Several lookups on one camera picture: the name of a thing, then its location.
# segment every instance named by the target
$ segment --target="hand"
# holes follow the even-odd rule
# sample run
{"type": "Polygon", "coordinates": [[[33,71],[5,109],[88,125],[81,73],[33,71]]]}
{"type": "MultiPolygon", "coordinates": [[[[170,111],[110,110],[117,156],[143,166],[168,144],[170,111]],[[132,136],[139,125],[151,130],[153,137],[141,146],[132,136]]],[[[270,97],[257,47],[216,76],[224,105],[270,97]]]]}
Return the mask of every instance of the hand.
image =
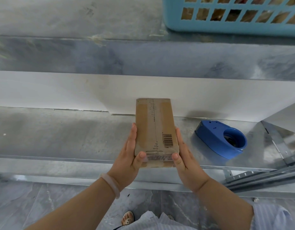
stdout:
{"type": "Polygon", "coordinates": [[[200,167],[188,149],[188,146],[184,143],[179,128],[176,128],[176,136],[179,145],[179,154],[173,153],[172,159],[183,184],[192,192],[196,193],[210,177],[200,167]]]}
{"type": "Polygon", "coordinates": [[[118,158],[107,173],[118,183],[117,185],[120,191],[134,181],[146,157],[145,152],[140,152],[136,157],[134,156],[136,137],[137,126],[133,123],[127,141],[119,153],[118,158]]]}

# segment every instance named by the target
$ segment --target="shirt sleeve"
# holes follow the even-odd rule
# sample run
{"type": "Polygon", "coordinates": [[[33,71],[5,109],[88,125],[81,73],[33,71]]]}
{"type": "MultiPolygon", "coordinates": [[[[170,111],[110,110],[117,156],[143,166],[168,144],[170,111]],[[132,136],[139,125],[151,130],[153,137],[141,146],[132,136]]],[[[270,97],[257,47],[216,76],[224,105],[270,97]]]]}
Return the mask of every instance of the shirt sleeve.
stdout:
{"type": "Polygon", "coordinates": [[[292,217],[282,206],[275,204],[253,204],[254,217],[250,230],[290,229],[292,217]]]}

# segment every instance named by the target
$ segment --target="bracelet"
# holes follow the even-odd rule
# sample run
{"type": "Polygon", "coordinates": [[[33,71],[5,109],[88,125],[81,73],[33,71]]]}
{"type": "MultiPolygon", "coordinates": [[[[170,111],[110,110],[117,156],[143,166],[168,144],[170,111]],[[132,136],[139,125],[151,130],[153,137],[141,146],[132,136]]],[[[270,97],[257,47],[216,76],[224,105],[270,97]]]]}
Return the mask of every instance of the bracelet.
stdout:
{"type": "Polygon", "coordinates": [[[111,176],[109,176],[108,174],[101,174],[100,177],[103,178],[108,183],[108,185],[113,190],[113,192],[116,196],[116,199],[118,199],[120,197],[120,191],[119,191],[116,183],[114,182],[114,179],[111,176]]]}

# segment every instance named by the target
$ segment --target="foot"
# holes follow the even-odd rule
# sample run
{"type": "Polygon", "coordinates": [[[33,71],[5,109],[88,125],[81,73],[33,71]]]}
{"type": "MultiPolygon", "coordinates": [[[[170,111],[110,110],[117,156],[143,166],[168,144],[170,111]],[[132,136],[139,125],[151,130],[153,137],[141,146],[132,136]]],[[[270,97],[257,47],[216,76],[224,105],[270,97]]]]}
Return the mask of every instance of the foot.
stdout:
{"type": "Polygon", "coordinates": [[[129,224],[132,224],[134,221],[135,221],[134,214],[131,211],[128,211],[124,214],[121,224],[129,225],[129,224]]]}

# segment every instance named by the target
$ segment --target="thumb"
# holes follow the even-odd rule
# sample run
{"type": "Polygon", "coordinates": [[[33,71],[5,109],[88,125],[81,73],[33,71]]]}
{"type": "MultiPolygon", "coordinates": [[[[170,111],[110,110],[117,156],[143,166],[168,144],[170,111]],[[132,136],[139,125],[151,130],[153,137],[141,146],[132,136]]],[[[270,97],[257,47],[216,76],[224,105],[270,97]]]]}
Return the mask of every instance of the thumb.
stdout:
{"type": "Polygon", "coordinates": [[[175,164],[177,170],[184,170],[185,169],[185,164],[184,164],[181,156],[178,153],[173,153],[172,159],[174,161],[174,164],[175,164]]]}
{"type": "Polygon", "coordinates": [[[135,170],[140,169],[142,162],[146,156],[147,156],[146,153],[142,151],[142,152],[139,152],[138,155],[134,158],[133,166],[135,170]]]}

